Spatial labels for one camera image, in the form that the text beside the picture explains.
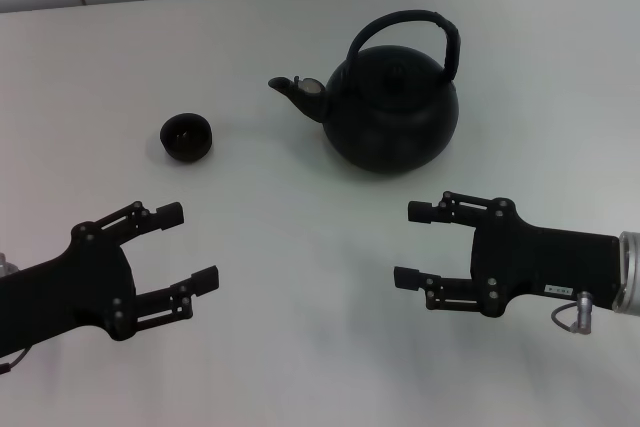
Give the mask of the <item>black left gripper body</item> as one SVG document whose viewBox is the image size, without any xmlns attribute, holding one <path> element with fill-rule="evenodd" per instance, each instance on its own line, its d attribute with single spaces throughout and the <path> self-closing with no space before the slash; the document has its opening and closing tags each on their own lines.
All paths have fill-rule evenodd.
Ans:
<svg viewBox="0 0 640 427">
<path fill-rule="evenodd" d="M 61 255 L 1 278 L 1 353 L 85 326 L 129 339 L 136 332 L 135 304 L 120 242 L 94 223 L 80 224 Z"/>
</svg>

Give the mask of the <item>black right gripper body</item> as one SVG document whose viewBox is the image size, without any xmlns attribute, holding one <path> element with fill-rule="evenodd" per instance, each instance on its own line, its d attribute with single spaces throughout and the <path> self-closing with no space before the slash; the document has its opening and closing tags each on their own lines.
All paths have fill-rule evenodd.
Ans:
<svg viewBox="0 0 640 427">
<path fill-rule="evenodd" d="M 587 292 L 595 306 L 613 308 L 620 289 L 618 238 L 531 225 L 509 199 L 480 204 L 470 273 L 482 315 L 500 317 L 522 295 L 575 300 Z"/>
</svg>

